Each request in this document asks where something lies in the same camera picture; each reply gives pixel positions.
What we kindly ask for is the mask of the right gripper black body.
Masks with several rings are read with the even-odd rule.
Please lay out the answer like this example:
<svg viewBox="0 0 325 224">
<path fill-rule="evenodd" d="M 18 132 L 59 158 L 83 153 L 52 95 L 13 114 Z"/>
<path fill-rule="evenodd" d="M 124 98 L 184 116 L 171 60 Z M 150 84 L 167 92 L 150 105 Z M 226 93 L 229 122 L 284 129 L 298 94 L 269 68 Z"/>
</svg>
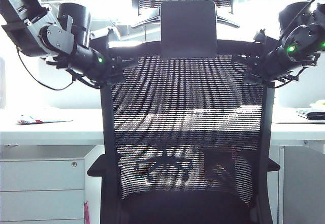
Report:
<svg viewBox="0 0 325 224">
<path fill-rule="evenodd" d="M 276 81 L 275 59 L 270 55 L 265 58 L 248 56 L 245 59 L 247 66 L 245 84 L 269 84 Z"/>
</svg>

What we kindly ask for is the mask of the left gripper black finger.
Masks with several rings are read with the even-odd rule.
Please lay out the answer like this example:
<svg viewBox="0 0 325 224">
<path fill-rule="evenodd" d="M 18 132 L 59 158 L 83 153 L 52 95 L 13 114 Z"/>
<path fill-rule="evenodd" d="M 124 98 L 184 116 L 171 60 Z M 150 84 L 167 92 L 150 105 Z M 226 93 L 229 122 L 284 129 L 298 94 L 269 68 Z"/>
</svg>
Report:
<svg viewBox="0 0 325 224">
<path fill-rule="evenodd" d="M 137 65 L 139 63 L 137 57 L 119 57 L 119 58 L 120 58 L 120 62 L 125 65 Z"/>
</svg>

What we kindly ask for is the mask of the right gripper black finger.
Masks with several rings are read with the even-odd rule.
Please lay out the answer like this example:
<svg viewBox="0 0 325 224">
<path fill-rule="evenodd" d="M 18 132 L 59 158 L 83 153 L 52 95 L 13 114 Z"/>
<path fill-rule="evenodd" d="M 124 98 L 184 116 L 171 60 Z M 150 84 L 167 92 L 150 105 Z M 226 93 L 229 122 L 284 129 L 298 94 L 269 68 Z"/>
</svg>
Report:
<svg viewBox="0 0 325 224">
<path fill-rule="evenodd" d="M 232 62 L 242 64 L 242 65 L 245 65 L 245 66 L 253 66 L 254 65 L 254 57 L 233 55 L 232 56 Z"/>
</svg>

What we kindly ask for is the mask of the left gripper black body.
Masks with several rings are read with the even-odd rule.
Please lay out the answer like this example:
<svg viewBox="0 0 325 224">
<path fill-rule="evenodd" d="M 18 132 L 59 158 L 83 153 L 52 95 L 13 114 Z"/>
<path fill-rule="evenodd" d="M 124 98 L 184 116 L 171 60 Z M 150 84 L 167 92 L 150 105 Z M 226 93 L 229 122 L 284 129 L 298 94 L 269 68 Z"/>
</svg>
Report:
<svg viewBox="0 0 325 224">
<path fill-rule="evenodd" d="M 120 56 L 112 59 L 104 59 L 102 62 L 104 71 L 100 77 L 100 83 L 107 84 L 119 84 L 125 82 L 124 67 L 122 64 L 122 58 Z"/>
</svg>

